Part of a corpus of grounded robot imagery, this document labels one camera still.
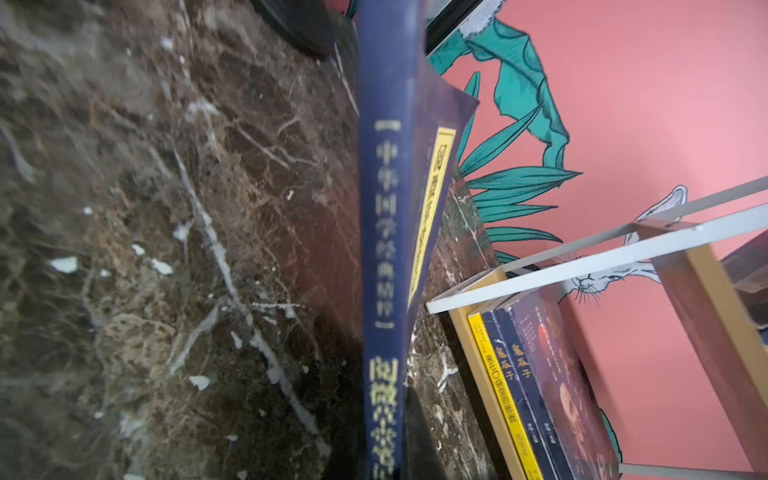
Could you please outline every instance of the book cover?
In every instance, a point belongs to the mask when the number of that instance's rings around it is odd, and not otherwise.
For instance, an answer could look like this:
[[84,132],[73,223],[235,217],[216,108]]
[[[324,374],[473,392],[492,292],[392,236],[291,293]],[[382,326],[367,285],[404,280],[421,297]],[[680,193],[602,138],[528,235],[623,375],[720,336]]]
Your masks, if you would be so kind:
[[531,450],[536,458],[540,475],[545,480],[556,480],[557,476],[547,452],[545,441],[541,437],[540,429],[534,417],[533,408],[530,405],[528,397],[523,391],[521,377],[518,375],[515,363],[519,362],[519,357],[507,343],[503,332],[499,327],[499,319],[495,310],[487,310],[481,313],[485,331],[491,340],[491,345],[496,356],[496,361],[502,369],[502,375],[507,383],[510,396],[515,402],[520,416],[520,421],[528,434],[528,440],[531,443]]
[[560,443],[560,437],[554,429],[544,397],[541,395],[536,378],[531,370],[531,363],[525,354],[525,347],[520,340],[514,322],[512,322],[512,308],[502,306],[495,309],[494,314],[499,332],[507,343],[510,357],[509,362],[515,369],[515,376],[520,382],[525,397],[528,399],[528,404],[533,412],[542,442],[546,446],[552,467],[560,480],[574,480],[565,451]]
[[565,332],[557,285],[514,297],[511,313],[576,480],[616,480],[618,459]]
[[477,344],[480,356],[483,358],[485,371],[488,373],[488,377],[493,384],[498,404],[504,413],[507,429],[515,444],[525,476],[528,480],[543,480],[544,477],[541,474],[541,468],[533,451],[531,440],[520,417],[515,399],[509,392],[505,372],[497,360],[494,346],[488,337],[488,331],[485,329],[485,322],[482,319],[481,313],[470,314],[467,316],[467,321],[469,322],[472,335],[475,337],[475,343]]
[[370,478],[402,457],[404,368],[458,141],[477,101],[426,63],[421,2],[359,10],[363,388]]

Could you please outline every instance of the yellow book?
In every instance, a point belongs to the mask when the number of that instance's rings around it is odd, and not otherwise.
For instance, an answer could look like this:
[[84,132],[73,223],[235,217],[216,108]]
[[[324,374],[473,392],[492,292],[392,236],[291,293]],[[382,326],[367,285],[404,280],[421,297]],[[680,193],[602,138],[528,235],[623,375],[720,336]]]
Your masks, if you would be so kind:
[[493,384],[496,399],[504,413],[504,419],[507,422],[509,434],[518,451],[520,463],[525,470],[525,476],[528,477],[528,480],[543,480],[541,469],[536,462],[536,456],[531,450],[531,442],[528,440],[525,427],[522,422],[520,422],[518,407],[515,405],[515,400],[509,395],[507,382],[504,380],[502,369],[496,361],[496,355],[493,352],[493,346],[491,345],[491,340],[488,338],[488,333],[485,331],[482,317],[479,313],[473,313],[467,317],[467,320],[469,321],[469,328],[472,331],[472,335],[475,337],[480,356],[483,359],[485,370],[488,372],[491,384]]

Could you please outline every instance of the brown marble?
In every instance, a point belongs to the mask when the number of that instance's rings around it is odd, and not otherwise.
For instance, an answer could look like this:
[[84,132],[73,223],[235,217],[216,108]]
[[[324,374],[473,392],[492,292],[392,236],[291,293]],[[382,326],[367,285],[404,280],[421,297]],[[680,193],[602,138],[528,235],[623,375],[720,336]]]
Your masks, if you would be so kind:
[[[315,61],[241,0],[0,0],[0,478],[319,478],[360,376],[336,21]],[[454,180],[426,297],[494,261]],[[443,328],[409,381],[492,477]]]

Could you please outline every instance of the book spine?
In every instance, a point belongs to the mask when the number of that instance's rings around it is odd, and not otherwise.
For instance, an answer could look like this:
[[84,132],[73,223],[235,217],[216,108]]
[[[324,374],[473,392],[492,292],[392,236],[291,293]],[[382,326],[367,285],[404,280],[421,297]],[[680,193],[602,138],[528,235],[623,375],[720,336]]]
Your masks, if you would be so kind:
[[396,478],[402,458],[421,15],[412,0],[359,10],[362,367],[367,470],[376,480]]
[[554,466],[549,458],[546,441],[541,437],[541,429],[536,421],[533,405],[531,405],[528,396],[525,395],[522,380],[515,368],[515,354],[509,348],[509,343],[507,343],[504,333],[499,327],[498,318],[493,310],[483,312],[481,316],[485,324],[485,331],[488,332],[488,338],[491,339],[496,359],[507,381],[509,393],[518,407],[520,420],[525,427],[525,431],[528,432],[528,438],[531,440],[533,453],[536,455],[536,461],[541,469],[541,474],[545,479],[556,480],[558,476],[555,474]]
[[499,330],[506,340],[508,350],[511,353],[510,358],[512,361],[510,363],[515,369],[515,376],[520,380],[523,393],[528,398],[528,404],[531,406],[557,477],[560,480],[574,480],[573,472],[568,464],[568,458],[565,456],[565,451],[560,443],[560,437],[554,429],[552,417],[544,402],[544,397],[541,395],[541,390],[536,383],[536,378],[531,371],[528,357],[525,355],[523,342],[520,340],[515,322],[512,321],[513,314],[513,312],[503,308],[495,311]]
[[479,313],[475,313],[467,317],[467,320],[469,322],[469,328],[472,331],[472,336],[475,337],[475,343],[477,343],[480,356],[483,359],[485,370],[488,372],[488,376],[493,384],[496,399],[504,413],[507,429],[515,444],[515,449],[517,450],[523,470],[525,470],[525,476],[528,480],[551,480],[551,478],[544,478],[541,473],[539,464],[536,461],[536,455],[531,447],[531,441],[525,431],[525,426],[520,420],[520,414],[515,404],[515,400],[508,390],[507,380],[502,372],[501,365],[496,358],[482,316]]

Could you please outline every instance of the painted plant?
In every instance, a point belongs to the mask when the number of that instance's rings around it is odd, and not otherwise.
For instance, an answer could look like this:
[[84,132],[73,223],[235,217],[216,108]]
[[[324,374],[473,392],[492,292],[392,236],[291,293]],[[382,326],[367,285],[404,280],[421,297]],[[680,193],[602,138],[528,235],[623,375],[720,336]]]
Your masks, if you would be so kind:
[[[505,25],[495,17],[501,6],[501,0],[481,3],[459,29],[429,56],[429,62],[439,74],[444,74],[463,55],[472,54],[480,62],[501,62],[494,102],[499,113],[513,118],[515,123],[492,135],[465,156],[474,122],[472,117],[456,156],[464,176],[492,162],[524,131],[546,145],[539,165],[500,170],[467,182],[472,189],[485,189],[473,197],[485,223],[556,208],[527,202],[579,175],[564,168],[568,131],[554,105],[547,77],[531,39],[526,33]],[[475,72],[465,91],[477,97],[480,81],[480,72]],[[486,230],[492,242],[562,241],[552,233],[532,228],[488,227]],[[515,257],[503,252],[497,252],[497,257],[503,263],[515,260]]]

